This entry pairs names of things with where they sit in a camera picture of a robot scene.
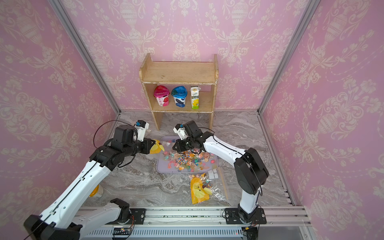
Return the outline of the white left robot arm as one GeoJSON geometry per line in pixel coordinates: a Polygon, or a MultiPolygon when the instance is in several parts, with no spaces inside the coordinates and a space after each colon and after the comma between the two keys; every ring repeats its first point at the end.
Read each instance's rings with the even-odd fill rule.
{"type": "Polygon", "coordinates": [[[113,199],[82,217],[76,213],[115,168],[123,167],[126,157],[150,154],[155,140],[145,137],[149,123],[138,120],[134,125],[116,127],[113,138],[96,148],[89,161],[67,189],[39,215],[30,215],[24,222],[33,240],[80,240],[97,228],[111,223],[134,224],[130,205],[113,199]]]}

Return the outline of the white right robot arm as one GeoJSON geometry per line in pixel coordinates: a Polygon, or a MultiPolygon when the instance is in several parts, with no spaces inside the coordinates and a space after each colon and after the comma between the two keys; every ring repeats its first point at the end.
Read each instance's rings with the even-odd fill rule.
{"type": "Polygon", "coordinates": [[[234,167],[237,182],[242,188],[238,205],[239,217],[245,223],[255,220],[259,197],[263,195],[263,186],[270,175],[258,151],[253,148],[245,150],[234,147],[220,140],[213,132],[203,132],[195,121],[177,124],[174,133],[179,136],[173,146],[174,151],[207,152],[234,167]]]}

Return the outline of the ziploc candy bag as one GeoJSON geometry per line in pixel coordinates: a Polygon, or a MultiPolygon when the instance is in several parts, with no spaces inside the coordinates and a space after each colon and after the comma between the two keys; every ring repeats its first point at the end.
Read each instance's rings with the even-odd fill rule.
{"type": "Polygon", "coordinates": [[[204,202],[219,202],[229,205],[229,191],[221,167],[208,172],[189,175],[190,193],[193,205],[204,202]]]}
{"type": "Polygon", "coordinates": [[[150,149],[151,155],[164,155],[169,156],[176,154],[177,151],[173,150],[173,146],[176,143],[175,139],[155,140],[155,144],[150,149]]]}

